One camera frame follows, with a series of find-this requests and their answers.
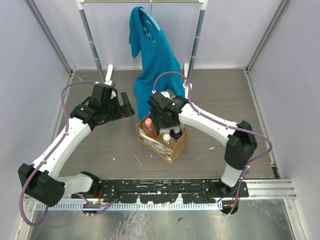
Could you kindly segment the metal clothes rack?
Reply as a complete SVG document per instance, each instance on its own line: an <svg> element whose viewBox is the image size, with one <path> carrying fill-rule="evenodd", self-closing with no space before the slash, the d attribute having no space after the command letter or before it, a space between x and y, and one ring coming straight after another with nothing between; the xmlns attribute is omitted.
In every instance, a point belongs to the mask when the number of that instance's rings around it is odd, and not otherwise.
<svg viewBox="0 0 320 240"><path fill-rule="evenodd" d="M103 83L108 84L108 85L113 85L113 81L112 81L112 73L113 73L113 69L114 66L112 64L108 65L107 71L106 73L104 73L103 68L102 68L102 64L101 64L101 60L99 58L99 54L94 42L94 38L90 29L90 25L86 16L86 12L85 12L85 3L99 3L99 0L76 0L76 6L77 9L79 11L80 14L80 18L88 39L88 43L91 49L91 53L93 55L93 59L98 71L98 75L100 80L102 80ZM196 31L195 31L195 37L194 37L194 42L193 42L193 46L192 46L192 51L191 51L191 57L190 57L190 61L189 63L185 63L184 64L184 76L186 78L189 78L193 69L194 69L194 64L195 64L195 60L196 60L196 55L197 55L197 50L198 50L198 46L199 46L199 41L200 41L200 36L201 36L201 31L202 31L202 26L203 26L203 21L205 18L205 13L207 10L207 6L208 6L208 0L172 0L172 1L168 1L169 3L198 3L200 4L200 10L199 10L199 17L198 17L198 21L197 21L197 26L196 26Z"/></svg>

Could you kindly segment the white cap clear bottle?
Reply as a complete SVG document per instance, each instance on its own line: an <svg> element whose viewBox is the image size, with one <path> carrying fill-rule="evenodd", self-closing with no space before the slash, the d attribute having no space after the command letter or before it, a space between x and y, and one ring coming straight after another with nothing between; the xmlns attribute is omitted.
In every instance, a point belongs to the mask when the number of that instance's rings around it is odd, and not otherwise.
<svg viewBox="0 0 320 240"><path fill-rule="evenodd" d="M169 133L159 134L157 141L161 143L165 149L173 150L176 146L176 141Z"/></svg>

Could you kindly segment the aluminium front rail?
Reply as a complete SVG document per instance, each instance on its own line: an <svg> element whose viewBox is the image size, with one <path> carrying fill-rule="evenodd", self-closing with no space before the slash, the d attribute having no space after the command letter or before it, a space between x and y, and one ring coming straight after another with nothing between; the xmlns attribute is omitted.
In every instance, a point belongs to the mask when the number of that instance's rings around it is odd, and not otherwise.
<svg viewBox="0 0 320 240"><path fill-rule="evenodd" d="M263 198L263 199L281 199L281 198L295 198L296 194L290 180L285 179L246 179L249 197L240 198ZM83 193L76 193L70 196L65 196L62 199L73 198L79 199ZM222 197L223 200L232 200L233 198Z"/></svg>

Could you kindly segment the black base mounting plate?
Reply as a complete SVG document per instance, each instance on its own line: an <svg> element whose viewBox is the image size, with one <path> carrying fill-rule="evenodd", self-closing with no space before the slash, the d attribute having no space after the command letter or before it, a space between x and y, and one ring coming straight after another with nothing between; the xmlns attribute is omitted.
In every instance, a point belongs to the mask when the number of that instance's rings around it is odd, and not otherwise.
<svg viewBox="0 0 320 240"><path fill-rule="evenodd" d="M95 193L83 193L87 199L102 198L110 203L117 199L123 204L174 203L179 197L183 204L216 203L221 198L249 197L247 183L224 187L217 179L104 179Z"/></svg>

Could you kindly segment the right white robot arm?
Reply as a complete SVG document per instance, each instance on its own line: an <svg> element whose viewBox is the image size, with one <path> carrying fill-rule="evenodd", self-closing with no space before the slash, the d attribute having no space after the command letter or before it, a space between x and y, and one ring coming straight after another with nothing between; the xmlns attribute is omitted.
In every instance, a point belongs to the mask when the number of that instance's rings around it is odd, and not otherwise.
<svg viewBox="0 0 320 240"><path fill-rule="evenodd" d="M223 196L231 197L237 191L241 174L258 147L255 136L249 133L252 130L250 123L243 120L238 124L218 118L182 96L170 99L159 91L147 100L147 104L157 130L189 125L225 146L226 166L219 179L219 191Z"/></svg>

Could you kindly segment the right aluminium frame post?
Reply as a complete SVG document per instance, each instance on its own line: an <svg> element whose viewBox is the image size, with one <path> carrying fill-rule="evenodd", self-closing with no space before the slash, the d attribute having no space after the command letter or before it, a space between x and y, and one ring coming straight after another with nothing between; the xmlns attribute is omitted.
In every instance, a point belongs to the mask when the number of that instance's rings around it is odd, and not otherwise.
<svg viewBox="0 0 320 240"><path fill-rule="evenodd" d="M245 72L249 73L253 68L256 60L258 59L260 53L262 52L265 44L267 43L268 39L270 38L271 34L273 33L274 28L278 24L280 18L284 14L286 8L291 3L291 0L281 0L278 7L276 8L275 13L273 14L261 40L259 41L247 67L245 68Z"/></svg>

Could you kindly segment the teal t-shirt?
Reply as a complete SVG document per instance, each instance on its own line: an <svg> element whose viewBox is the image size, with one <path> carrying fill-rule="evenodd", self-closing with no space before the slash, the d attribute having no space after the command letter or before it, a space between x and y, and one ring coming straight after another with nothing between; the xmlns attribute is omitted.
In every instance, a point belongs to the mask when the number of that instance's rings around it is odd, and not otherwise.
<svg viewBox="0 0 320 240"><path fill-rule="evenodd" d="M142 7L133 8L129 20L131 55L141 55L142 73L137 77L133 91L137 102L138 119L149 114L147 101L152 96L156 78L165 72L180 72L181 66L169 42L155 19Z"/></svg>

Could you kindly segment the aluminium frame post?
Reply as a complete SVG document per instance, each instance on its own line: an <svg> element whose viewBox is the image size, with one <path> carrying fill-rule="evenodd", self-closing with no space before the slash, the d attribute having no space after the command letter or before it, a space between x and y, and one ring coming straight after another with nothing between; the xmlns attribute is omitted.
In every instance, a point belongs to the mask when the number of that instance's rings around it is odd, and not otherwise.
<svg viewBox="0 0 320 240"><path fill-rule="evenodd" d="M36 22L38 23L40 29L44 33L46 39L48 40L49 44L51 45L52 49L56 53L58 59L66 69L66 71L71 75L73 73L72 68L67 62L66 57L64 56L61 48L59 47L52 31L50 30L48 24L46 23L43 15L41 14L39 8L37 7L36 3L34 0L25 0L24 1L28 8L30 9L32 15L34 16Z"/></svg>
<svg viewBox="0 0 320 240"><path fill-rule="evenodd" d="M281 0L278 7L276 8L275 13L273 14L261 40L259 41L247 67L245 68L245 72L249 73L253 68L256 60L258 59L260 53L262 52L265 44L267 43L268 39L270 38L271 34L273 33L274 28L278 24L280 18L284 14L286 8L291 3L291 0Z"/></svg>

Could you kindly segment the left aluminium frame post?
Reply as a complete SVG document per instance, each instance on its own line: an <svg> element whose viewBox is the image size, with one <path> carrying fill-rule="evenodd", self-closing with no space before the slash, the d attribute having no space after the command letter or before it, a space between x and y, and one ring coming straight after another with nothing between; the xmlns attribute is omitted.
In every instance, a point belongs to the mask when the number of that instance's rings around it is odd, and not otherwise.
<svg viewBox="0 0 320 240"><path fill-rule="evenodd" d="M30 9L32 15L34 16L36 22L38 23L40 29L44 33L46 39L48 40L49 44L51 45L52 49L56 53L58 59L66 69L66 71L71 75L73 73L72 68L67 62L66 57L64 56L61 48L59 47L52 31L50 30L48 24L46 23L43 15L41 14L39 8L37 7L36 3L34 0L25 0L24 1L28 8Z"/></svg>

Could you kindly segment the blue orange spray bottle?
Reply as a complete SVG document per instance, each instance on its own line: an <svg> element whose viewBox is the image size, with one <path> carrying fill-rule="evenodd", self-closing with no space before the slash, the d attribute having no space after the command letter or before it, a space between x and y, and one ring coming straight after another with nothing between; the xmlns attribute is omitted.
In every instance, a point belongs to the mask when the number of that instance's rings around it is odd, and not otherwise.
<svg viewBox="0 0 320 240"><path fill-rule="evenodd" d="M171 137L177 142L178 139L183 135L183 131L179 126L175 126L171 131L170 131Z"/></svg>

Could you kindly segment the pink cap peach bottle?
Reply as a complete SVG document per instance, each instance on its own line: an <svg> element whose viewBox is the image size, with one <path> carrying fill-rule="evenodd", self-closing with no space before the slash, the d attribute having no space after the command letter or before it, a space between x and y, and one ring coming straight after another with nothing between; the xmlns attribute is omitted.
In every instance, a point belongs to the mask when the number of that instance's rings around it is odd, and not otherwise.
<svg viewBox="0 0 320 240"><path fill-rule="evenodd" d="M151 118L146 118L142 124L142 129L145 132L145 135L149 138L152 138L154 140L157 139L157 132L155 130L153 121Z"/></svg>

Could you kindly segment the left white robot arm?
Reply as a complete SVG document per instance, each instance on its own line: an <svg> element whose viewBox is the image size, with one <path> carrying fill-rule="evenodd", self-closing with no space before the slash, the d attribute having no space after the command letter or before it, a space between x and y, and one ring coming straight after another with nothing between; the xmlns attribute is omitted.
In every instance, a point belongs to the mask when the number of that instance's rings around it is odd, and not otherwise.
<svg viewBox="0 0 320 240"><path fill-rule="evenodd" d="M32 164L24 163L19 167L23 194L48 207L77 193L84 193L88 198L97 197L101 190L97 176L82 171L61 177L60 172L72 152L95 127L134 114L126 92L118 93L108 84L94 83L91 96L67 116L65 127L47 150Z"/></svg>

